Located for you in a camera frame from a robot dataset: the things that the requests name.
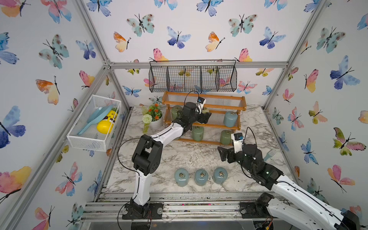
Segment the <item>green canister bottom right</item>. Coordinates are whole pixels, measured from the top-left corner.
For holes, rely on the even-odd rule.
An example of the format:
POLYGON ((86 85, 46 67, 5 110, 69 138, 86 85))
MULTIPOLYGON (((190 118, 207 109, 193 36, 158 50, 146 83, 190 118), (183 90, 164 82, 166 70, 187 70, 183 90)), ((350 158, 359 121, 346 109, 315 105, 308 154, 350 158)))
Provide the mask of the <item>green canister bottom right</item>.
POLYGON ((223 130, 220 135, 220 143, 222 145, 232 144, 232 132, 230 130, 223 130))

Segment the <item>teal dustpan scoop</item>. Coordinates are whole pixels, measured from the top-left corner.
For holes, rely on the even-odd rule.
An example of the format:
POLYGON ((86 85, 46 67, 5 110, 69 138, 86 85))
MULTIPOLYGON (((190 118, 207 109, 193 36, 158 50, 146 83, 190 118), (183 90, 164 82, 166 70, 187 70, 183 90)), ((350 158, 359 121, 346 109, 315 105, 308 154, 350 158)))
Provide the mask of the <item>teal dustpan scoop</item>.
POLYGON ((78 136, 84 134, 91 125, 98 124, 111 110, 113 106, 104 106, 96 109, 87 119, 86 126, 78 133, 78 136))

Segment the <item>white mesh wall basket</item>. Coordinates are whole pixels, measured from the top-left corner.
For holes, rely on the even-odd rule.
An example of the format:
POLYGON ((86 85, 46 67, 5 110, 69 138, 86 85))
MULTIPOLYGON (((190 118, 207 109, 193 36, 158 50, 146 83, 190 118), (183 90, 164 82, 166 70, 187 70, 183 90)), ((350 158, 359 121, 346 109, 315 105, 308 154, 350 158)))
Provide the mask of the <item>white mesh wall basket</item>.
POLYGON ((67 139, 73 148, 106 151, 121 109, 121 101, 92 95, 67 139))

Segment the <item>yellow bottle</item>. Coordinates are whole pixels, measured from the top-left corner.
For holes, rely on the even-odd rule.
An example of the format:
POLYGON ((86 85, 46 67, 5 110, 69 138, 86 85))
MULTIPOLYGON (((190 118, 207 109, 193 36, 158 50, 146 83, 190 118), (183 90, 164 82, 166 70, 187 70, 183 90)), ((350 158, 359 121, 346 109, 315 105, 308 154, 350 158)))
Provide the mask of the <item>yellow bottle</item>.
POLYGON ((111 110, 98 124, 97 131, 101 134, 110 134, 116 122, 117 112, 111 110))

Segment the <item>blue canister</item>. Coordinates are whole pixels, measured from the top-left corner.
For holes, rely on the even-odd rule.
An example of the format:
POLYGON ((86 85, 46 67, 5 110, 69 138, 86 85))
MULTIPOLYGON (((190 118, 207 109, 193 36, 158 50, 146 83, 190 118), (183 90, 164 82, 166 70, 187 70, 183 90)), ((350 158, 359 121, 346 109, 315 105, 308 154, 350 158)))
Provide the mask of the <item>blue canister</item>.
POLYGON ((198 186, 204 186, 209 179, 209 174, 205 169, 199 169, 195 172, 194 179, 198 186))
POLYGON ((222 185, 228 178, 228 172, 223 167, 218 167, 214 170, 213 181, 218 185, 222 185))
POLYGON ((224 115, 223 123, 226 127, 234 127, 238 119, 238 114, 234 111, 227 111, 224 115))
POLYGON ((189 182, 189 172, 184 168, 179 168, 176 170, 174 178, 179 187, 185 187, 189 182))

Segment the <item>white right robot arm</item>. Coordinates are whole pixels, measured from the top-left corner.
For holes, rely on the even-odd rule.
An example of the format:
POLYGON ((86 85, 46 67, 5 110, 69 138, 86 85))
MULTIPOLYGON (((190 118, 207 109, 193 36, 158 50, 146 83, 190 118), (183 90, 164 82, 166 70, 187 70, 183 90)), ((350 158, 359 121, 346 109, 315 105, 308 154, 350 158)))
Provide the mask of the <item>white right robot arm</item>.
POLYGON ((282 196, 291 206, 274 195, 263 193, 254 204, 254 214, 276 217, 300 230, 359 230, 359 217, 342 212, 294 183, 275 166, 264 162, 255 144, 238 144, 235 148, 218 147, 221 160, 238 163, 241 169, 261 186, 282 196))

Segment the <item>green canister middle left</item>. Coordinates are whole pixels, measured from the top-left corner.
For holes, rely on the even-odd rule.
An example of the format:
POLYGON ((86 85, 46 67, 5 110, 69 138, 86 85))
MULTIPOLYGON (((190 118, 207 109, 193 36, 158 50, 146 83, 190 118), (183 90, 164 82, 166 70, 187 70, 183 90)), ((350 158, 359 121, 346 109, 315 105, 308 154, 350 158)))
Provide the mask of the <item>green canister middle left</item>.
POLYGON ((182 114, 182 110, 183 110, 183 108, 180 105, 175 105, 171 109, 172 121, 174 121, 175 119, 177 119, 182 114))

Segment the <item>white pot with flowers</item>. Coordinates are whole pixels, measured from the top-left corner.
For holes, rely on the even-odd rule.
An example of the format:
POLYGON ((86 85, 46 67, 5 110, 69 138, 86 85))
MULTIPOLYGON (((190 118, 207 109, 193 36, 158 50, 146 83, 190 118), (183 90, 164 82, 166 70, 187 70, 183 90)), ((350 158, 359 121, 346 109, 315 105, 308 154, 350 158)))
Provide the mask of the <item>white pot with flowers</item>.
POLYGON ((163 125, 163 112, 158 103, 154 103, 149 107, 143 106, 142 114, 143 134, 147 134, 149 129, 157 130, 163 125))

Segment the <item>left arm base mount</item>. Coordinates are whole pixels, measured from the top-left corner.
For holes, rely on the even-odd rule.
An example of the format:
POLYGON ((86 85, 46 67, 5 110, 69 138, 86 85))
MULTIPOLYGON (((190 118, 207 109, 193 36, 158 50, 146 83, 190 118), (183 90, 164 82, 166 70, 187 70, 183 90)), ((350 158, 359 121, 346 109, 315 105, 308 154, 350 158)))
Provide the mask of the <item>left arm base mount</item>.
POLYGON ((119 217, 121 219, 162 219, 163 203, 146 203, 145 205, 138 205, 133 198, 122 207, 119 217))

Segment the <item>green canister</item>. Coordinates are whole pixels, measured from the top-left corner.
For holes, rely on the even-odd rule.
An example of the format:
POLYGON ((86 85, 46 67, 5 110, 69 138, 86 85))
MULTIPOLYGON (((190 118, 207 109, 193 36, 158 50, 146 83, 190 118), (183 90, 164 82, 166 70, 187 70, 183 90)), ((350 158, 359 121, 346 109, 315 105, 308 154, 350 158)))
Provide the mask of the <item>green canister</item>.
POLYGON ((204 138, 204 128, 202 126, 193 127, 192 138, 194 141, 202 141, 204 138))
POLYGON ((182 110, 183 110, 183 108, 180 105, 175 105, 171 109, 172 121, 174 121, 175 119, 177 119, 182 114, 182 110))
POLYGON ((232 144, 232 132, 230 130, 223 130, 220 135, 220 143, 222 145, 232 144))

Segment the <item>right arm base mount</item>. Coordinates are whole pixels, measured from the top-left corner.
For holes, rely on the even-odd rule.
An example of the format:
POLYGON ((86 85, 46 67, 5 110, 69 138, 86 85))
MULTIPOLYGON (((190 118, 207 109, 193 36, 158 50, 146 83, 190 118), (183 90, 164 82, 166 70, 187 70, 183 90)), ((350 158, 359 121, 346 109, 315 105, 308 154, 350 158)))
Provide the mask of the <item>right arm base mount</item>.
POLYGON ((268 218, 271 217, 267 210, 269 202, 275 197, 269 193, 263 193, 256 201, 241 202, 239 212, 243 219, 268 218))

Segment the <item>green canister bottom middle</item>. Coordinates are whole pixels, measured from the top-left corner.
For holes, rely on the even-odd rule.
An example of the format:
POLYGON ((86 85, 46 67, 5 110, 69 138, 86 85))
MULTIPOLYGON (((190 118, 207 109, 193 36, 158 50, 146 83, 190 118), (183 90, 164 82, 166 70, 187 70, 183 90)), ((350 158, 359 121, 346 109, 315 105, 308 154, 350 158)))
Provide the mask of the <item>green canister bottom middle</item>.
POLYGON ((202 126, 193 127, 192 138, 194 141, 202 141, 204 138, 204 128, 202 126))

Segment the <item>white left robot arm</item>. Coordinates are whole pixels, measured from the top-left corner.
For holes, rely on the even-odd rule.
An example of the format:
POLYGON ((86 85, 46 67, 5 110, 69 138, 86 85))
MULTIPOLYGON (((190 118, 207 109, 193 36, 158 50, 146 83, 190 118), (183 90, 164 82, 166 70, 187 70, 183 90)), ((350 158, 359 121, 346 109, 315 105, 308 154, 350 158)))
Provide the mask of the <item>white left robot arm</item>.
POLYGON ((208 122, 211 113, 203 113, 205 103, 206 99, 202 97, 196 103, 187 102, 182 113, 166 129, 153 136, 141 136, 132 156, 136 172, 136 188, 132 197, 134 205, 145 207, 149 204, 151 176, 160 165, 163 148, 191 130, 195 122, 208 122))

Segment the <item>teal small brush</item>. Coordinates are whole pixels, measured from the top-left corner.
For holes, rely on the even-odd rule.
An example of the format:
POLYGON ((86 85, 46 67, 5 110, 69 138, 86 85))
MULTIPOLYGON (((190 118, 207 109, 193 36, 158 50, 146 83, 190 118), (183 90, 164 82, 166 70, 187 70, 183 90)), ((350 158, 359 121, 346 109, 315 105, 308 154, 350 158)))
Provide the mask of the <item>teal small brush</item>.
POLYGON ((266 156, 263 158, 264 162, 266 162, 267 160, 269 160, 270 158, 272 158, 277 152, 270 150, 266 156))

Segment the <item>wooden three-tier shelf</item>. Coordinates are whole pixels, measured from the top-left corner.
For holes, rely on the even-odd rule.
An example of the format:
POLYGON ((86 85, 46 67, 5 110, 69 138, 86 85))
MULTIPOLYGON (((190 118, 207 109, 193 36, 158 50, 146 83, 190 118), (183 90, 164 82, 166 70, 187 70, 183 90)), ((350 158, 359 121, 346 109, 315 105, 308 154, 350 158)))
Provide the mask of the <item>wooden three-tier shelf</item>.
POLYGON ((228 130, 229 133, 234 133, 241 129, 240 115, 242 111, 246 111, 247 104, 245 97, 238 96, 223 96, 223 95, 210 95, 210 94, 195 94, 195 93, 175 93, 166 91, 163 95, 162 103, 166 106, 166 113, 164 115, 164 123, 170 124, 173 121, 172 110, 178 109, 178 107, 184 107, 184 103, 197 102, 197 98, 202 97, 205 99, 205 105, 203 111, 211 113, 206 115, 206 123, 195 122, 193 127, 204 127, 205 131, 209 131, 211 128, 217 128, 220 130, 228 130), (228 127, 224 124, 226 114, 231 114, 231 120, 234 121, 234 125, 228 127))

